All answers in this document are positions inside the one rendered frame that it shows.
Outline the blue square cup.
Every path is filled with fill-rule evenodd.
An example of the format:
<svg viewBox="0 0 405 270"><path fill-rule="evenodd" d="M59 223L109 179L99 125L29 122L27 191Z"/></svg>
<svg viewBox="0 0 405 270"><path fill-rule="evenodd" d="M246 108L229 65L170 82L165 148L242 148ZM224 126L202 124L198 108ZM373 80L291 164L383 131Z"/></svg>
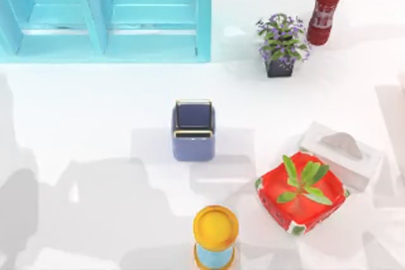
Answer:
<svg viewBox="0 0 405 270"><path fill-rule="evenodd" d="M177 100L172 109L171 139L176 160L212 160L216 145L216 112L213 103L210 100Z"/></svg>

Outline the purple flower plant pot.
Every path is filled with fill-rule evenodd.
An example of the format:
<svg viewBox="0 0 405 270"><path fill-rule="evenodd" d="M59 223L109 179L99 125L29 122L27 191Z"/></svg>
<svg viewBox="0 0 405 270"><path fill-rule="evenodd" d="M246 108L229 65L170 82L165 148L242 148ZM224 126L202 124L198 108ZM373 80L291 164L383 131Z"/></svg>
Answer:
<svg viewBox="0 0 405 270"><path fill-rule="evenodd" d="M258 49L268 78L290 77L295 64L311 54L304 22L298 16L276 13L256 22L262 40Z"/></svg>

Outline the yellow and blue hourglass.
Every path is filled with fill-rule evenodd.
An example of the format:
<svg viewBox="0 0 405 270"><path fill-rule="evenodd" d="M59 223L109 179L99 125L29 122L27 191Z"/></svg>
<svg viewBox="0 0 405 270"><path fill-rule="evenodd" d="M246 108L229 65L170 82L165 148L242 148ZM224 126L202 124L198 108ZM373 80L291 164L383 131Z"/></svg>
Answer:
<svg viewBox="0 0 405 270"><path fill-rule="evenodd" d="M239 222L228 208L210 205L193 220L194 260L199 270L229 270L235 260Z"/></svg>

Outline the light blue rack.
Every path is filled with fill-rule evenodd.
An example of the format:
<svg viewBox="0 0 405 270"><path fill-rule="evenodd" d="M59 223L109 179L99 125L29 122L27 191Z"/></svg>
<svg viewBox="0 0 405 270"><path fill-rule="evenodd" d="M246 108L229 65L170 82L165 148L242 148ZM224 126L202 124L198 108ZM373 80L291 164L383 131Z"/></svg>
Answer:
<svg viewBox="0 0 405 270"><path fill-rule="evenodd" d="M211 0L0 0L0 63L206 63Z"/></svg>

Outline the red plant pot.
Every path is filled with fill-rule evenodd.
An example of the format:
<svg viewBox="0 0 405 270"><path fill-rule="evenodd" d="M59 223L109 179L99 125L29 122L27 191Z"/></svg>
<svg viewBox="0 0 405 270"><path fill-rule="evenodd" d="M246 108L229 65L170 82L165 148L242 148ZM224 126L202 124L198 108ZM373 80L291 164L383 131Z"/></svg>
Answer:
<svg viewBox="0 0 405 270"><path fill-rule="evenodd" d="M350 196L330 166L299 151L255 181L258 197L288 233L301 236L332 215Z"/></svg>

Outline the red bottle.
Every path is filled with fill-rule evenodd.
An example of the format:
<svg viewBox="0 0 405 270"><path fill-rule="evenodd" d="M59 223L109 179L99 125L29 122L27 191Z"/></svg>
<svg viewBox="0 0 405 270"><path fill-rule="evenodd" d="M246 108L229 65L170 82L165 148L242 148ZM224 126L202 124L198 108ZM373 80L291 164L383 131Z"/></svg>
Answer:
<svg viewBox="0 0 405 270"><path fill-rule="evenodd" d="M333 16L340 0L315 0L315 7L310 18L307 40L314 46L324 45L330 36Z"/></svg>

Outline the white tissue box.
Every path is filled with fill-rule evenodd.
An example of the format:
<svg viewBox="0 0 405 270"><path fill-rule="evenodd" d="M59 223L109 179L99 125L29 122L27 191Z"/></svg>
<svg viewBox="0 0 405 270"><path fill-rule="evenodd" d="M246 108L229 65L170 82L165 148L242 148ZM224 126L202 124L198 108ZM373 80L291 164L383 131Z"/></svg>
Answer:
<svg viewBox="0 0 405 270"><path fill-rule="evenodd" d="M329 165L330 171L356 193L366 190L383 161L383 152L356 140L349 133L317 122L309 126L299 147Z"/></svg>

